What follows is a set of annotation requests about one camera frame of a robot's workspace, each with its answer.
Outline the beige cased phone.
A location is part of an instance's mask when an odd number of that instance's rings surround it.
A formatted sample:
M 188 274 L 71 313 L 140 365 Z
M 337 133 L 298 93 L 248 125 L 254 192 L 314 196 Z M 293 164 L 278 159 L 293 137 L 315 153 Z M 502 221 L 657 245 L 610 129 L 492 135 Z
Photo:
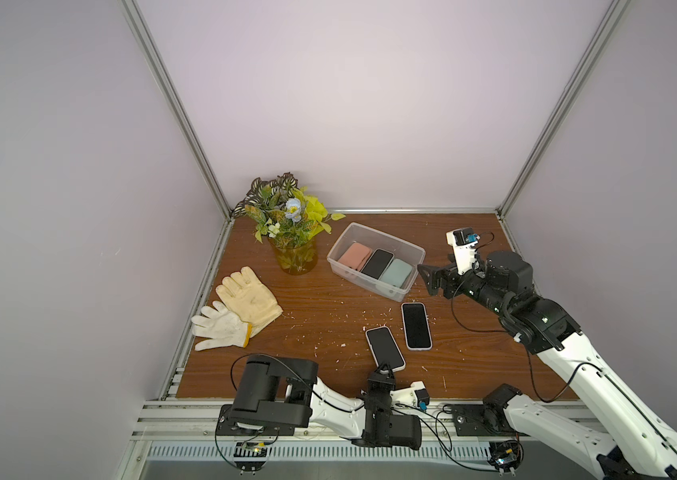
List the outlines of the beige cased phone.
M 376 366 L 395 373 L 406 368 L 406 361 L 390 328 L 381 326 L 369 329 L 365 334 Z

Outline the white phone black screen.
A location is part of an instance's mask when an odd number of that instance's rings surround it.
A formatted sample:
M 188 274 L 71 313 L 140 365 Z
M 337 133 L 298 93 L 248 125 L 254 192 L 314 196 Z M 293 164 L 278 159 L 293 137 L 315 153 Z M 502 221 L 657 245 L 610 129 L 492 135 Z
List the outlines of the white phone black screen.
M 402 316 L 408 350 L 431 350 L 433 340 L 426 306 L 421 302 L 403 303 Z

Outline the green cased phone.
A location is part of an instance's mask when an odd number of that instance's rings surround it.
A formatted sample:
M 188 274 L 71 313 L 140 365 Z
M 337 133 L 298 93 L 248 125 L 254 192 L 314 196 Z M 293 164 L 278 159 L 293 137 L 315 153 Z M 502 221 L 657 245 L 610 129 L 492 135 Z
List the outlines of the green cased phone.
M 413 266 L 406 261 L 395 258 L 380 277 L 380 282 L 394 288 L 402 288 L 408 281 Z

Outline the clear plastic storage box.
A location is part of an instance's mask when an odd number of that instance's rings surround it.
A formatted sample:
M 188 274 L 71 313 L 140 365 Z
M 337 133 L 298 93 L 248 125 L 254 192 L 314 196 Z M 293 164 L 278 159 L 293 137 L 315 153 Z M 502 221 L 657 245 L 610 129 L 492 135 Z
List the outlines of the clear plastic storage box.
M 426 250 L 386 232 L 354 222 L 336 240 L 328 263 L 334 274 L 396 302 L 413 287 Z

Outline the pink cased phone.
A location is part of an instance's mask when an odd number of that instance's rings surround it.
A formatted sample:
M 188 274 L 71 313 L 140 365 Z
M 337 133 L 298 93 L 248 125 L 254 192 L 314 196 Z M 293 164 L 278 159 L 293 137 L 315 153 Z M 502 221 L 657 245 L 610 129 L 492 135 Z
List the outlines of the pink cased phone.
M 345 253 L 338 258 L 338 263 L 351 268 L 352 270 L 361 271 L 373 253 L 374 250 L 372 250 L 372 248 L 362 243 L 354 242 Z

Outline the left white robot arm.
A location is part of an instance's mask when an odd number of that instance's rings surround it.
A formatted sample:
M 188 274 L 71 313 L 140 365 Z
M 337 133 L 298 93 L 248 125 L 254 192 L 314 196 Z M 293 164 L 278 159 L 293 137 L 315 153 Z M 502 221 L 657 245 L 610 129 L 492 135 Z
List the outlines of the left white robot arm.
M 397 407 L 424 412 L 431 398 L 423 382 L 399 389 L 392 368 L 382 366 L 368 378 L 359 398 L 348 398 L 318 378 L 314 361 L 245 355 L 242 378 L 234 382 L 236 397 L 222 406 L 216 435 L 292 435 L 312 424 L 364 448 L 421 448 L 422 421 Z

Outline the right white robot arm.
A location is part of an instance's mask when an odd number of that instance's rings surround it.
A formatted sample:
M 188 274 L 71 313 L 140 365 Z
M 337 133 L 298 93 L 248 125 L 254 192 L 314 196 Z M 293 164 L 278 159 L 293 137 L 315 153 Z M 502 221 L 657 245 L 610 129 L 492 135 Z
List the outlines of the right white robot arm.
M 677 479 L 677 432 L 608 366 L 581 326 L 553 300 L 540 296 L 533 268 L 512 251 L 476 253 L 463 269 L 419 265 L 432 295 L 466 295 L 497 314 L 502 328 L 530 357 L 549 366 L 600 421 L 586 428 L 504 384 L 485 398 L 496 419 L 542 441 L 598 479 Z

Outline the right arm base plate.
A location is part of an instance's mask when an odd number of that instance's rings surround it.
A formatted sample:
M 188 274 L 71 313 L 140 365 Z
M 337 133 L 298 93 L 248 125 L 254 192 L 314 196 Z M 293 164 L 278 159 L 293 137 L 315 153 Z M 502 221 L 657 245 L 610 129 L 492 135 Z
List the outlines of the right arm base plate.
M 453 404 L 451 417 L 458 436 L 511 436 L 515 430 L 504 412 L 483 404 Z

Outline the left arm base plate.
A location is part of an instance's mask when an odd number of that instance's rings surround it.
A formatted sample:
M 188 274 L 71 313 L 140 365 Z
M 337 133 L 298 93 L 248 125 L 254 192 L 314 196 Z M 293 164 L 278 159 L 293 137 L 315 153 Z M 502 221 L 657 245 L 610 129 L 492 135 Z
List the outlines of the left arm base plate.
M 308 426 L 312 409 L 290 403 L 265 403 L 263 410 L 246 411 L 224 404 L 214 433 L 220 436 L 294 436 L 296 428 Z

